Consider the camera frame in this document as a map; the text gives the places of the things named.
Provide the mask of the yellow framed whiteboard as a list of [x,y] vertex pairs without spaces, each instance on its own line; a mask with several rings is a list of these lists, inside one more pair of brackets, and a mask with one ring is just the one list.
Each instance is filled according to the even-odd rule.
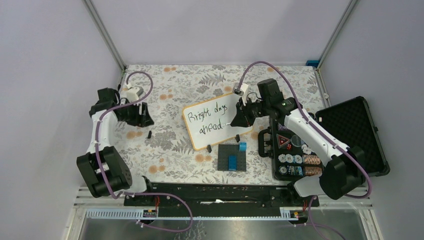
[[182,109],[182,116],[194,150],[216,145],[236,135],[244,135],[253,130],[250,127],[221,126],[231,123],[236,115],[236,104],[240,96],[227,93]]

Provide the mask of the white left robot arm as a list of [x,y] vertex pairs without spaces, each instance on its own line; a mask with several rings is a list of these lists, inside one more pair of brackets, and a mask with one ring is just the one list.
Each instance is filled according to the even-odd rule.
[[98,101],[89,111],[93,123],[91,140],[76,165],[89,192],[95,198],[110,196],[111,192],[127,190],[133,183],[129,167],[114,146],[119,122],[134,127],[154,124],[148,105],[142,102],[144,90],[130,87],[124,95],[112,88],[98,90]]

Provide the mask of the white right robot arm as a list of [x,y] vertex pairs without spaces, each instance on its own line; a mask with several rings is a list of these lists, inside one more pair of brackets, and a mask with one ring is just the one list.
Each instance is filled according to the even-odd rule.
[[372,182],[361,162],[364,151],[350,147],[336,139],[320,126],[302,108],[296,97],[284,98],[275,79],[262,80],[257,85],[260,98],[252,101],[248,97],[249,86],[240,83],[233,93],[240,98],[236,103],[236,115],[232,127],[251,127],[257,118],[268,116],[299,136],[319,157],[324,168],[322,173],[304,176],[290,183],[287,201],[293,206],[301,205],[309,196],[326,195],[333,200],[343,196],[360,199],[350,192],[366,183],[368,190],[362,195],[367,198],[373,189]]

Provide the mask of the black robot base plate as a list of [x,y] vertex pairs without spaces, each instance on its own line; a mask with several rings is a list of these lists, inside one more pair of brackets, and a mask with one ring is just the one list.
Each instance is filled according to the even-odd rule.
[[312,197],[295,196],[282,185],[229,185],[153,182],[147,196],[127,196],[126,207],[153,207],[159,217],[188,217],[187,204],[194,217],[281,217],[281,210],[303,210]]

